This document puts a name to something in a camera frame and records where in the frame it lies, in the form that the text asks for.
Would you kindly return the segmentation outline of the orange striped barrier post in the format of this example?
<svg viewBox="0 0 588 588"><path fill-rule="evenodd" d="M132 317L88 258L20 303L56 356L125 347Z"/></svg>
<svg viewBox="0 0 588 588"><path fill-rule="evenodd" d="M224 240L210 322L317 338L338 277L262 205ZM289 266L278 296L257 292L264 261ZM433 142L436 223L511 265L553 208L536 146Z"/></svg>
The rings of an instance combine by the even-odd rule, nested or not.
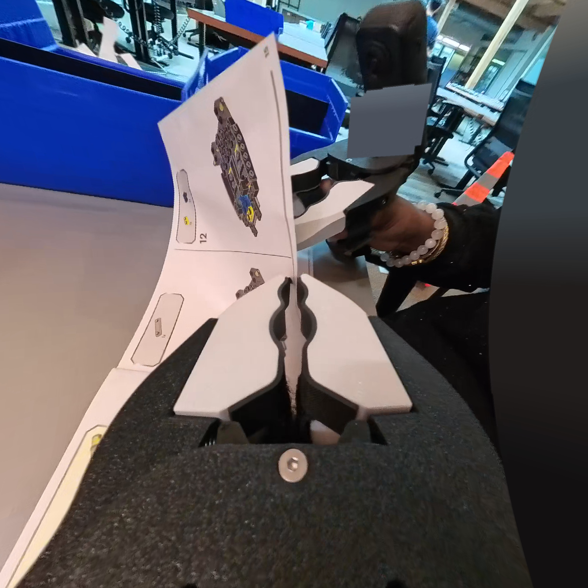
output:
<svg viewBox="0 0 588 588"><path fill-rule="evenodd" d="M496 187L505 172L510 169L513 158L513 152L505 152L501 155L478 180L458 196L453 205L475 206L481 204Z"/></svg>

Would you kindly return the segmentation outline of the long wooden table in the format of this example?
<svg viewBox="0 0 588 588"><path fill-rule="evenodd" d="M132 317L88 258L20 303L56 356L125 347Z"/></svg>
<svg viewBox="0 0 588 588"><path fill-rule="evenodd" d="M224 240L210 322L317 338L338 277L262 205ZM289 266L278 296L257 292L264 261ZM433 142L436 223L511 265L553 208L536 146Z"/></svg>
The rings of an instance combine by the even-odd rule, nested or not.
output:
<svg viewBox="0 0 588 588"><path fill-rule="evenodd" d="M227 23L221 17L216 16L212 11L204 11L188 7L187 16L197 22L198 49L202 55L207 43L205 33L213 31L221 38L228 41L234 47L253 48L264 39L263 36L250 32L246 29ZM327 69L327 53L324 46L302 40L287 32L277 37L277 49L281 59L315 68L321 72Z"/></svg>

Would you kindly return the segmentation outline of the white cardboard piece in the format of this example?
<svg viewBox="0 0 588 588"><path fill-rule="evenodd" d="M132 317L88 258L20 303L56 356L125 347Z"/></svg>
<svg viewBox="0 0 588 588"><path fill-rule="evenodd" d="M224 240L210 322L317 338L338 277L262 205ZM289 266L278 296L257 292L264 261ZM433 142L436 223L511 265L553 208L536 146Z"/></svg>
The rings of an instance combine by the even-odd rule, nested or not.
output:
<svg viewBox="0 0 588 588"><path fill-rule="evenodd" d="M104 17L102 23L102 40L99 44L98 54L94 54L92 50L84 43L78 43L75 51L78 53L98 57L103 61L109 61L112 63L124 64L132 69L141 70L142 68L137 63L136 59L129 53L117 54L115 51L115 42L118 39L119 26L118 24Z"/></svg>

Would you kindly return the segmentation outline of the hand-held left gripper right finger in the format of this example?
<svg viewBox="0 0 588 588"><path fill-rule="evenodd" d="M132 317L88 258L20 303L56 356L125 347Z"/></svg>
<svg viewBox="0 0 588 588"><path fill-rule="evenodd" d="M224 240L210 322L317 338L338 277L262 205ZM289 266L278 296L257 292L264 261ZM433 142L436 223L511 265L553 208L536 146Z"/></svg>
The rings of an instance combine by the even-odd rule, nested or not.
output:
<svg viewBox="0 0 588 588"><path fill-rule="evenodd" d="M413 403L367 313L311 275L299 277L305 338L299 400L311 420L368 420Z"/></svg>

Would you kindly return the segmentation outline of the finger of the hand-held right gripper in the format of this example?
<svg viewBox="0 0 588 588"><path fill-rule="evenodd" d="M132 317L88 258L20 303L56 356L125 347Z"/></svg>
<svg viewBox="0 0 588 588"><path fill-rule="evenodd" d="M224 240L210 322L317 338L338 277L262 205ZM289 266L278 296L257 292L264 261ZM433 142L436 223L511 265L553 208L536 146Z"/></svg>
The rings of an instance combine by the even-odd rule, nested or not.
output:
<svg viewBox="0 0 588 588"><path fill-rule="evenodd" d="M318 187L294 193L297 251L310 248L345 228L345 210L374 186L367 180L322 179Z"/></svg>
<svg viewBox="0 0 588 588"><path fill-rule="evenodd" d="M327 159L308 158L290 166L292 192L309 192L319 188L329 192L331 180L327 175Z"/></svg>

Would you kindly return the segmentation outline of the black metal stand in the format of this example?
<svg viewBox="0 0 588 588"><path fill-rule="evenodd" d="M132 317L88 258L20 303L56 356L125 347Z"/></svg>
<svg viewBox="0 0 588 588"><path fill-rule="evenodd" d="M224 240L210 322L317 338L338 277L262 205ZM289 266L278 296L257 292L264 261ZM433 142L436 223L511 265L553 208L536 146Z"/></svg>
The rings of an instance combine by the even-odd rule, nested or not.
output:
<svg viewBox="0 0 588 588"><path fill-rule="evenodd" d="M133 41L138 61L153 65L153 57L173 57L178 32L176 1L123 1L130 18L127 41Z"/></svg>

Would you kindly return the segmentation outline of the white lego instruction booklet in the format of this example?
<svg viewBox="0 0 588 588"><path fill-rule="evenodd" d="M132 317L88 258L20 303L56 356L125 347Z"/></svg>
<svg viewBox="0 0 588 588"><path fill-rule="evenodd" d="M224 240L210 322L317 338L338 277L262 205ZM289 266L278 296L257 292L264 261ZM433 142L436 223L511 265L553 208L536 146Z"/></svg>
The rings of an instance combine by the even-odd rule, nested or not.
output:
<svg viewBox="0 0 588 588"><path fill-rule="evenodd" d="M171 235L146 312L107 376L1 570L15 587L69 509L93 453L137 387L246 289L296 274L288 111L270 35L159 124L173 176Z"/></svg>

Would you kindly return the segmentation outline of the black office chair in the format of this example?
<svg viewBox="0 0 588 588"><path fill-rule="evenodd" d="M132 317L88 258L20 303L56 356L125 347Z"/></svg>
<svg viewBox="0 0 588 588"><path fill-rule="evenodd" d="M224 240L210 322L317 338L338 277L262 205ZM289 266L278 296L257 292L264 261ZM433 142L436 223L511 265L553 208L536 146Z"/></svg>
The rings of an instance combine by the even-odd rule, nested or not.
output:
<svg viewBox="0 0 588 588"><path fill-rule="evenodd" d="M532 94L517 85L488 135L465 159L466 173L456 187L466 187L472 178L480 178L506 152L515 153Z"/></svg>
<svg viewBox="0 0 588 588"><path fill-rule="evenodd" d="M448 166L445 159L439 157L439 153L445 143L453 137L465 114L461 105L446 100L442 102L439 111L433 109L440 99L437 91L444 64L444 58L430 56L428 59L428 81L431 84L431 92L426 127L427 147L423 155L423 164L429 165L430 175L435 171L436 164Z"/></svg>

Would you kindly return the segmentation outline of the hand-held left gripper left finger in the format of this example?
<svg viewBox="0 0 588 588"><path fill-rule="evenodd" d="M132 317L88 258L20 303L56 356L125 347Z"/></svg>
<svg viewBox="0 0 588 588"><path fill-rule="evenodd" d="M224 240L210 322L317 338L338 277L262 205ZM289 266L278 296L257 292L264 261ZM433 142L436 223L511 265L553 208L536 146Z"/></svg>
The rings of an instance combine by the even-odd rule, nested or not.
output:
<svg viewBox="0 0 588 588"><path fill-rule="evenodd" d="M262 405L279 404L270 395L285 376L291 285L290 277L277 276L219 316L173 407L176 415L273 419Z"/></svg>

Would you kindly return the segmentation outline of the black monitor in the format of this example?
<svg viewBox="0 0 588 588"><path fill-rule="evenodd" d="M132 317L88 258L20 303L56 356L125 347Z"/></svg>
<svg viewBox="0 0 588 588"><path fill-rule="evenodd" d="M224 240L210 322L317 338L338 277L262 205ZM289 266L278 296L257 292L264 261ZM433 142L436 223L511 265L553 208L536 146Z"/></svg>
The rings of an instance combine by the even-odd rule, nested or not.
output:
<svg viewBox="0 0 588 588"><path fill-rule="evenodd" d="M326 44L327 67L325 74L344 84L361 87L362 74L356 46L356 33L360 19L346 12L340 14Z"/></svg>

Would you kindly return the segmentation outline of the large blue plastic bin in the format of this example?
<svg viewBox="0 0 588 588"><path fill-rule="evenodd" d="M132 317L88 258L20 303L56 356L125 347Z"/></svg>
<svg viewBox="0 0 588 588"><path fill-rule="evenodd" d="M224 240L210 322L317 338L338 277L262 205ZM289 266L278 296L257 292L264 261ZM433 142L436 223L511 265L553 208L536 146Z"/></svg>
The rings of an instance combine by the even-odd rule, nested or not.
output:
<svg viewBox="0 0 588 588"><path fill-rule="evenodd" d="M158 123L180 94L147 72L1 38L1 183L171 208Z"/></svg>

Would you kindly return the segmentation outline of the person's right hand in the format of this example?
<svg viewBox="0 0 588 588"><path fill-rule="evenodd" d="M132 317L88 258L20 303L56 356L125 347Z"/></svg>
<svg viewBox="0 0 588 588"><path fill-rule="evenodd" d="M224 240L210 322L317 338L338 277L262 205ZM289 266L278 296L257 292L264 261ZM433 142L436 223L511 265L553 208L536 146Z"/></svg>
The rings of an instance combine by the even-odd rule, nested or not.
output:
<svg viewBox="0 0 588 588"><path fill-rule="evenodd" d="M368 244L378 251L410 254L435 230L435 220L401 196L386 203L372 218Z"/></svg>

